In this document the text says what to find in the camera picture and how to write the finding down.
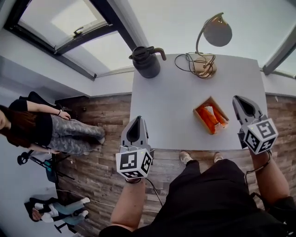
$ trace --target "white table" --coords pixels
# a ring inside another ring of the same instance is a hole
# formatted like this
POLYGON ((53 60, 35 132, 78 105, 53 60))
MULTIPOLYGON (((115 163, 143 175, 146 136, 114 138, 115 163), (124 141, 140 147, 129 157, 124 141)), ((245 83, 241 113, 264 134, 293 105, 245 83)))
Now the white table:
MULTIPOLYGON (((152 148, 177 150, 237 150, 241 127, 232 106, 234 95, 255 101, 267 113, 266 97, 256 60, 217 55, 217 72, 204 80, 174 65, 177 55, 159 58, 161 71, 153 79, 135 70, 130 120, 141 115, 147 123, 152 148), (192 110, 212 96, 229 118, 228 128, 210 135, 192 110)), ((188 69, 185 58, 177 64, 188 69)))

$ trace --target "white shirt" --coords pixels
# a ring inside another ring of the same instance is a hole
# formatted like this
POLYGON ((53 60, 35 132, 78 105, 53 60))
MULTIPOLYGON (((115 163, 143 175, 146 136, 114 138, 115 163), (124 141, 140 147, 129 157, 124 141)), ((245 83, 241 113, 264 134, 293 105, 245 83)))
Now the white shirt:
MULTIPOLYGON (((54 222, 53 217, 58 217, 59 216, 59 212, 54 208, 54 206, 52 204, 49 204, 48 206, 49 206, 51 211, 44 213, 43 216, 41 217, 41 220, 46 222, 46 223, 51 223, 51 222, 54 222)), ((35 208, 37 210, 41 210, 41 209, 43 209, 43 204, 36 203, 35 208)))

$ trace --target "dark hair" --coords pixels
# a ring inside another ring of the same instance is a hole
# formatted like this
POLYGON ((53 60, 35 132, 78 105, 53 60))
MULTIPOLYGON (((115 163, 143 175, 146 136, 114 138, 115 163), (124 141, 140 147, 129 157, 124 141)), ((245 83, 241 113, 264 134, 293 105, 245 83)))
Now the dark hair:
POLYGON ((31 112, 14 111, 2 105, 0 105, 0 110, 13 125, 18 127, 13 131, 3 128, 0 130, 0 134, 15 146, 29 148, 33 143, 32 134, 36 128, 36 115, 31 112))
POLYGON ((26 207, 26 210, 27 210, 27 212, 28 212, 29 217, 31 218, 31 220, 34 221, 34 222, 38 222, 38 220, 34 220, 33 219, 33 216, 32 216, 32 210, 34 208, 34 205, 31 202, 26 202, 25 203, 25 207, 26 207))

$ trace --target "shoe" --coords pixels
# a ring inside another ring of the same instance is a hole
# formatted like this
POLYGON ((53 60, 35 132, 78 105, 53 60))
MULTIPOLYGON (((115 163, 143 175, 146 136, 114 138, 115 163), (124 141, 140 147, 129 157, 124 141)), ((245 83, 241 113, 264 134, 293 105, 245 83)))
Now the shoe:
POLYGON ((83 211, 80 215, 86 217, 88 215, 88 211, 83 211))
POLYGON ((179 159, 181 162, 183 162, 185 165, 189 162, 189 161, 193 161, 193 159, 190 157, 190 155, 186 152, 186 151, 182 151, 179 154, 179 159))
POLYGON ((91 202, 91 200, 89 198, 81 199, 81 201, 83 202, 83 204, 91 202))
POLYGON ((214 163, 216 163, 217 161, 223 160, 223 156, 220 152, 216 152, 214 155, 214 163))
POLYGON ((103 145, 105 143, 105 138, 103 137, 102 139, 100 139, 99 143, 101 143, 103 145))

